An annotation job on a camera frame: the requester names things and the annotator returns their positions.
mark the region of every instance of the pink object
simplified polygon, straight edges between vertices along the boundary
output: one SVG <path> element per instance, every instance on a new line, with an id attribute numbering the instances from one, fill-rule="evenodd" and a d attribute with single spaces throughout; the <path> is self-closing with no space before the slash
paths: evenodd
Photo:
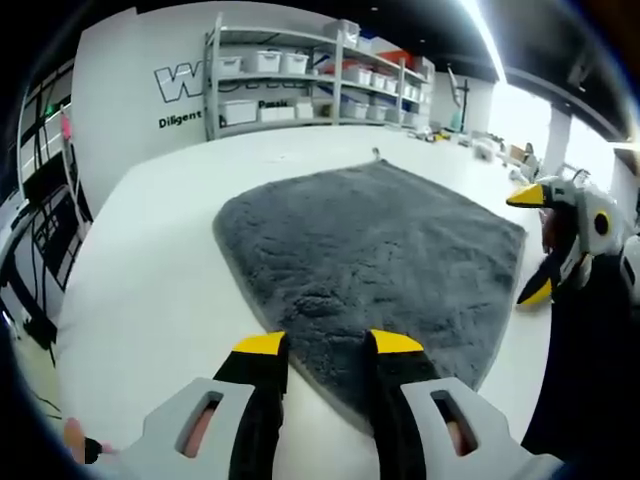
<path id="1" fill-rule="evenodd" d="M 65 138 L 65 140 L 70 140 L 71 139 L 71 122 L 69 121 L 69 119 L 64 113 L 61 113 L 60 118 L 62 119 L 62 136 Z"/>

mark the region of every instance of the gray fluffy rug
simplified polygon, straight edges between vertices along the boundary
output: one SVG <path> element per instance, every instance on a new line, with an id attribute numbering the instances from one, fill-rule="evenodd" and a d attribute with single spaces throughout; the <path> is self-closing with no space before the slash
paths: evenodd
<path id="1" fill-rule="evenodd" d="M 287 331 L 294 364 L 356 422 L 369 328 L 411 336 L 442 376 L 477 389 L 525 235 L 384 160 L 250 190 L 224 205 L 214 230 L 265 328 Z"/>

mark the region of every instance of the ceiling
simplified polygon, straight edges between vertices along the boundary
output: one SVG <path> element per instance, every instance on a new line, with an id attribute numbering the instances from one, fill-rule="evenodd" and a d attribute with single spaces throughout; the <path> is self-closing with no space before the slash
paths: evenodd
<path id="1" fill-rule="evenodd" d="M 614 93 L 617 87 L 611 79 L 608 63 L 602 62 L 594 37 L 588 33 L 584 22 L 576 20 L 577 17 L 562 6 L 567 2 L 478 2 L 496 40 L 510 83 L 527 88 L 582 117 L 608 139 L 626 138 L 628 106 L 625 102 L 628 99 Z M 11 4 L 11 16 L 23 19 L 23 29 L 19 39 L 14 37 L 3 43 L 19 42 L 20 45 L 18 50 L 8 49 L 11 51 L 7 52 L 13 68 L 5 70 L 5 77 L 10 77 L 5 80 L 9 82 L 7 88 L 12 95 L 3 96 L 1 107 L 5 115 L 13 113 L 14 116 L 7 115 L 6 131 L 15 129 L 15 107 L 19 103 L 21 80 L 29 70 L 35 78 L 46 76 L 72 58 L 83 29 L 134 5 L 139 12 L 144 12 L 178 3 L 192 2 L 59 0 L 39 3 L 38 7 L 28 2 Z M 440 70 L 451 63 L 456 73 L 489 80 L 496 78 L 482 39 L 459 0 L 277 0 L 273 3 L 358 22 L 411 53 L 432 59 Z M 15 8 L 22 9 L 23 15 L 16 14 Z M 39 9 L 38 15 L 33 15 L 33 8 Z M 584 91 L 568 83 L 579 59 L 589 71 L 582 82 Z M 586 105 L 587 112 L 580 105 Z"/>

